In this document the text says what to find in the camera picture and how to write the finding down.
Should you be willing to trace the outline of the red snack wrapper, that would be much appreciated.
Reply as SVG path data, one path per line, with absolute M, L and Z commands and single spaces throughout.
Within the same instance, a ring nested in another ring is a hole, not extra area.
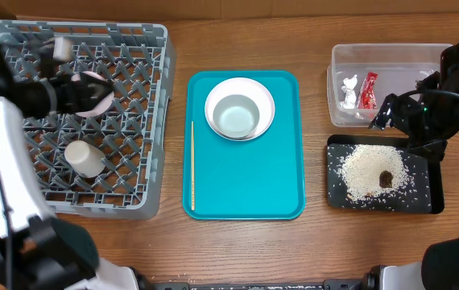
M 374 84 L 378 79 L 378 74 L 375 72 L 368 72 L 365 80 L 362 82 L 360 94 L 358 97 L 359 109 L 376 109 L 377 103 L 374 95 Z

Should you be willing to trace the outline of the large white plate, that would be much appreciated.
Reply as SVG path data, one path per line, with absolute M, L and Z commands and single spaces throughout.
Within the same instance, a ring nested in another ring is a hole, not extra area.
M 253 133 L 245 137 L 244 139 L 229 139 L 233 141 L 247 141 L 258 138 L 264 134 L 271 126 L 275 117 L 275 101 L 270 91 L 262 85 L 260 82 L 245 77 L 234 77 L 224 80 L 217 84 L 209 93 L 205 101 L 205 119 L 209 124 L 210 128 L 220 135 L 221 137 L 228 139 L 217 132 L 213 122 L 213 110 L 216 104 L 224 97 L 229 95 L 239 94 L 249 97 L 258 106 L 260 118 L 258 125 Z

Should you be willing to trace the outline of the grey-white bowl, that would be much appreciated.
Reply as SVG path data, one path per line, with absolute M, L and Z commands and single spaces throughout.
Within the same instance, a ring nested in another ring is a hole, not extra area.
M 258 106 L 249 97 L 234 94 L 222 98 L 213 110 L 213 122 L 218 133 L 228 139 L 244 139 L 258 125 Z

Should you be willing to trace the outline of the brown food piece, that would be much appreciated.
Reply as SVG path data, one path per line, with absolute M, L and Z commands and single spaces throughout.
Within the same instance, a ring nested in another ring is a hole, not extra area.
M 383 189 L 393 187 L 393 175 L 388 171 L 379 174 L 379 186 Z

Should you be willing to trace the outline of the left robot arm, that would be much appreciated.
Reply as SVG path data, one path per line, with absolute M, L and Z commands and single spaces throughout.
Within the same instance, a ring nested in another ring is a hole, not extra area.
M 92 72 L 60 74 L 72 60 L 63 37 L 35 47 L 41 78 L 17 82 L 0 44 L 0 284 L 8 289 L 147 289 L 135 269 L 102 259 L 89 233 L 60 220 L 41 193 L 25 118 L 89 112 L 113 94 Z

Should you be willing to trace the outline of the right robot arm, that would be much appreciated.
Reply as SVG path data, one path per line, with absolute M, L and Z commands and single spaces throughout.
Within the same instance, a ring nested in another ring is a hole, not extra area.
M 440 71 L 416 89 L 386 96 L 370 126 L 386 126 L 408 137 L 413 154 L 441 161 L 448 139 L 459 131 L 459 43 L 440 54 Z M 459 238 L 431 245 L 418 263 L 377 266 L 364 289 L 459 289 Z

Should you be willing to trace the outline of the rice pile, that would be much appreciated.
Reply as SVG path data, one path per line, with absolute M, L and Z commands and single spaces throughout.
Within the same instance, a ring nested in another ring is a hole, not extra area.
M 393 187 L 381 188 L 379 174 L 393 175 Z M 366 144 L 327 147 L 327 198 L 334 207 L 401 211 L 430 206 L 428 162 L 401 148 Z

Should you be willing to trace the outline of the white cup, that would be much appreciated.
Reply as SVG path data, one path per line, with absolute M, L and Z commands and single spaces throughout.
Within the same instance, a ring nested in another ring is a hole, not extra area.
M 73 170 L 85 178 L 98 176 L 105 169 L 105 154 L 85 141 L 71 142 L 64 150 L 64 157 Z

